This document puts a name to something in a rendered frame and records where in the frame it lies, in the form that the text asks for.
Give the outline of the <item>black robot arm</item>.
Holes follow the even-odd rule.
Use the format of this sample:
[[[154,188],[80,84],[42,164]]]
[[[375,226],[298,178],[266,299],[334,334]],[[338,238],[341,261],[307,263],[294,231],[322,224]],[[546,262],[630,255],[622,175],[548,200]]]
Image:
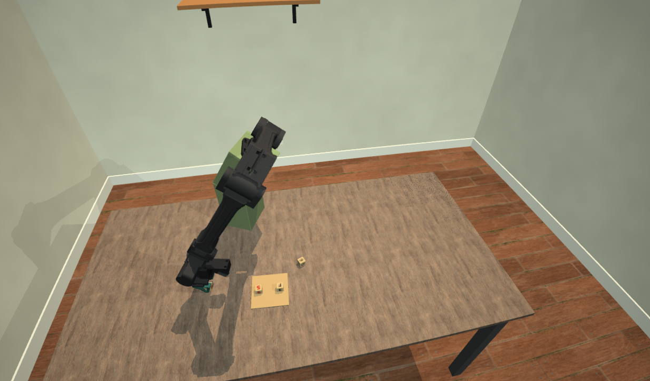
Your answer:
[[[179,284],[190,287],[197,275],[200,279],[209,279],[212,273],[225,277],[230,274],[230,259],[214,259],[218,251],[215,247],[237,211],[245,205],[254,209],[263,197],[267,188],[262,184],[277,159],[277,155],[272,154],[272,148],[277,149],[285,133],[261,117],[251,133],[252,138],[243,138],[242,158],[235,169],[226,168],[217,184],[216,189],[223,193],[222,202],[208,226],[192,241],[185,263],[176,277]],[[200,269],[206,262],[207,265]]]

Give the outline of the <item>light orange mat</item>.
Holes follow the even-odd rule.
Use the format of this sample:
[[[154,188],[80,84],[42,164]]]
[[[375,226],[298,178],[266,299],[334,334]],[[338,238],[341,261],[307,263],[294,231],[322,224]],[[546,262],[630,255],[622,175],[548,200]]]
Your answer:
[[[283,282],[282,292],[277,291],[279,282]],[[262,294],[255,294],[255,285],[262,285]],[[288,273],[252,276],[251,309],[286,305],[289,305]]]

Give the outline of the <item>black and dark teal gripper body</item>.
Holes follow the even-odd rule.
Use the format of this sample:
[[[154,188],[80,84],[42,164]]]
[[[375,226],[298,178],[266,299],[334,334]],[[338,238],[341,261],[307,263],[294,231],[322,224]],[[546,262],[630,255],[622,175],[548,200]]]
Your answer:
[[[200,269],[204,268],[207,265],[207,263],[204,266],[202,266]],[[211,274],[209,279],[200,279],[199,275],[197,275],[196,280],[194,280],[192,287],[204,287],[204,285],[208,285],[209,280],[213,279],[213,275],[214,273]]]

